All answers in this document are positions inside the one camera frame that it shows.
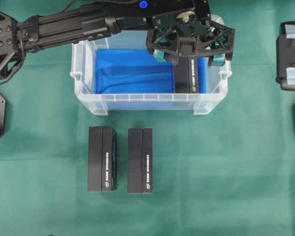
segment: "green fabric surface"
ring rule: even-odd
[[[1,0],[19,21],[68,0]],[[0,236],[295,236],[295,92],[275,83],[279,24],[295,0],[211,0],[237,29],[229,94],[209,115],[92,115],[75,97],[71,45],[28,55],[0,88]],[[118,190],[87,192],[88,128],[118,133]],[[151,127],[154,194],[127,195],[127,132]]]

